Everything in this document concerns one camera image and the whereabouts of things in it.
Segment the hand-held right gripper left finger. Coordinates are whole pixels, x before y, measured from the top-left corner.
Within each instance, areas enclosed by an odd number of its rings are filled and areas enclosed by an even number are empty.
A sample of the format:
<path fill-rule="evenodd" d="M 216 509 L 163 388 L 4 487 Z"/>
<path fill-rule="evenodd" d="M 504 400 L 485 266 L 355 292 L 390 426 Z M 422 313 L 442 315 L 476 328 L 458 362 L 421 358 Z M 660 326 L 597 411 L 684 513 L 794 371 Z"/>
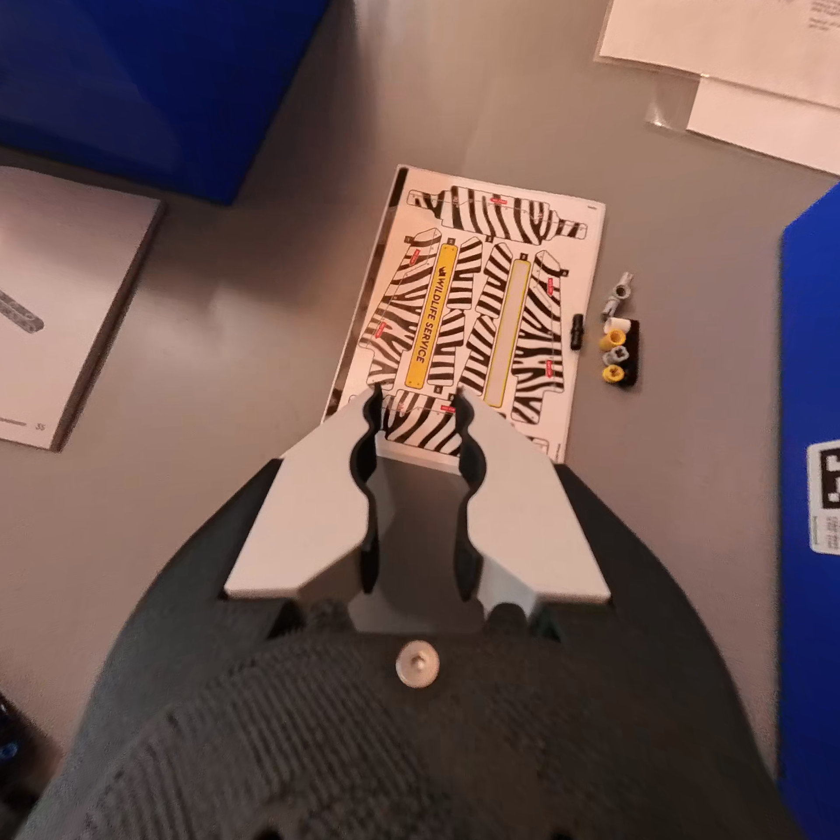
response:
<path fill-rule="evenodd" d="M 368 386 L 281 458 L 224 585 L 230 599 L 351 602 L 380 572 L 375 439 L 383 393 Z"/>

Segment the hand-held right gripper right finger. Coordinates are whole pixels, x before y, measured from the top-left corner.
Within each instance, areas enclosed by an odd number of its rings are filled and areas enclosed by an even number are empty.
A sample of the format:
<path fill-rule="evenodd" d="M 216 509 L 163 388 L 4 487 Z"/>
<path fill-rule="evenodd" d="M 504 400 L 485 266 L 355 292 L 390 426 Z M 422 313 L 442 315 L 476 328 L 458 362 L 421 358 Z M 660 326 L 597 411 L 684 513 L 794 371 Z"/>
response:
<path fill-rule="evenodd" d="M 475 393 L 460 390 L 454 406 L 467 486 L 455 533 L 461 600 L 485 613 L 607 604 L 610 589 L 554 463 Z"/>

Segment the zebra striped sticker sheet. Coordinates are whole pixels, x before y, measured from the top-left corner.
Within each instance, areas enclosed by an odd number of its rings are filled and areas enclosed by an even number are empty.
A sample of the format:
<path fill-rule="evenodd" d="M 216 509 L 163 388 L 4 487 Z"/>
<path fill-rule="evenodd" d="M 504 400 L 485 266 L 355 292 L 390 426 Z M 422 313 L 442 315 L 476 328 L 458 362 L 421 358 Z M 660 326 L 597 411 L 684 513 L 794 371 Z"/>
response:
<path fill-rule="evenodd" d="M 323 420 L 382 392 L 380 456 L 457 471 L 471 392 L 562 464 L 606 205 L 402 165 Z"/>

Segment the black lego plate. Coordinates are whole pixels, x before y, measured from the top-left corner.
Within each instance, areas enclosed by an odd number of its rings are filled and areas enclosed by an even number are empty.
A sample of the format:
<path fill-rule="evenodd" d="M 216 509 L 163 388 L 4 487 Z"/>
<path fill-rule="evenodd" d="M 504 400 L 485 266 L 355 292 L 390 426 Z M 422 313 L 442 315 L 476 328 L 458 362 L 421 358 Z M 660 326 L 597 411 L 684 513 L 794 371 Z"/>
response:
<path fill-rule="evenodd" d="M 641 328 L 638 320 L 629 320 L 629 328 L 625 332 L 625 335 L 626 338 L 623 347 L 628 352 L 628 358 L 619 364 L 624 371 L 624 376 L 617 383 L 617 386 L 626 391 L 633 388 L 638 379 L 641 360 Z"/>

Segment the grey lego connector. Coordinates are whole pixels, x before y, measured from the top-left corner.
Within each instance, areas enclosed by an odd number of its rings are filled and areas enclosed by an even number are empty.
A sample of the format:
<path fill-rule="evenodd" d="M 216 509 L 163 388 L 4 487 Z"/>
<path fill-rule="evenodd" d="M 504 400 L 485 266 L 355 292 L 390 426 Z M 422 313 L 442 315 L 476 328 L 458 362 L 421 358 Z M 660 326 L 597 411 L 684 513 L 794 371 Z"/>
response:
<path fill-rule="evenodd" d="M 629 301 L 633 293 L 634 274 L 626 271 L 620 280 L 607 295 L 602 309 L 601 318 L 603 322 L 617 317 L 623 306 Z"/>

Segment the lego instruction booklet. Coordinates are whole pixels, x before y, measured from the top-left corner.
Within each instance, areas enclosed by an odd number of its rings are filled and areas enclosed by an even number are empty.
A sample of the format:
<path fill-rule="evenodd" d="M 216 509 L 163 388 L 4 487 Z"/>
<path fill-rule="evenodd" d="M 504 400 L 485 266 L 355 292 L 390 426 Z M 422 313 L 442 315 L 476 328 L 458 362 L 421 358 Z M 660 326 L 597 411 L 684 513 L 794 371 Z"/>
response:
<path fill-rule="evenodd" d="M 1 438 L 57 452 L 165 205 L 1 168 Z"/>

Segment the blue plastic bin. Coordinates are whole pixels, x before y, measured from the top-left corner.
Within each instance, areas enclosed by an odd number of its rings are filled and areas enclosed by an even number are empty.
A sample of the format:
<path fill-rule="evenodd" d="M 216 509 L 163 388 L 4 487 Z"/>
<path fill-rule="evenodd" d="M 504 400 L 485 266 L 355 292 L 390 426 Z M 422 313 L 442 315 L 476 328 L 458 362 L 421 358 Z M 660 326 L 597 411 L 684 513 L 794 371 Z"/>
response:
<path fill-rule="evenodd" d="M 839 185 L 780 252 L 780 791 L 839 838 Z"/>

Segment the stack of blue plastic bins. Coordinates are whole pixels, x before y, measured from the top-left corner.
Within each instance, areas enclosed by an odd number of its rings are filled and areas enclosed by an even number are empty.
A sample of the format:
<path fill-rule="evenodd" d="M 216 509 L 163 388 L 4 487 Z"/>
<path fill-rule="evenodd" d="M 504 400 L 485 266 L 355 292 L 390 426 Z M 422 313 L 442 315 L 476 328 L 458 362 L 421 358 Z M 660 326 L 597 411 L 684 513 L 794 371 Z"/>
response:
<path fill-rule="evenodd" d="M 2 1 L 2 145 L 231 204 L 327 1 Z"/>

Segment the white paper in plastic sleeve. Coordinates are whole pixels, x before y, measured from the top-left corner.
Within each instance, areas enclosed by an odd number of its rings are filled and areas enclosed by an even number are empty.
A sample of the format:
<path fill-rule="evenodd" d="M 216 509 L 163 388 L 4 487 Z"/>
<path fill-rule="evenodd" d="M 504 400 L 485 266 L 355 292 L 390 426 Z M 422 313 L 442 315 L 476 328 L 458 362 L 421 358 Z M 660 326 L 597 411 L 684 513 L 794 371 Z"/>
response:
<path fill-rule="evenodd" d="M 646 120 L 839 176 L 839 110 L 709 77 L 661 73 Z"/>

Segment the white paper sheet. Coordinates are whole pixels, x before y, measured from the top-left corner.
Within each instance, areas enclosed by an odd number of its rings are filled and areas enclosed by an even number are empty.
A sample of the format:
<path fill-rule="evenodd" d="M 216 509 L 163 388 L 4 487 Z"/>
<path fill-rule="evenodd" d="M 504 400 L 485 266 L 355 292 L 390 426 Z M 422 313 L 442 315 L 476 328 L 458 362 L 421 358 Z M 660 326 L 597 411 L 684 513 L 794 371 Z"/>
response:
<path fill-rule="evenodd" d="M 614 1 L 598 51 L 839 107 L 838 1 Z"/>

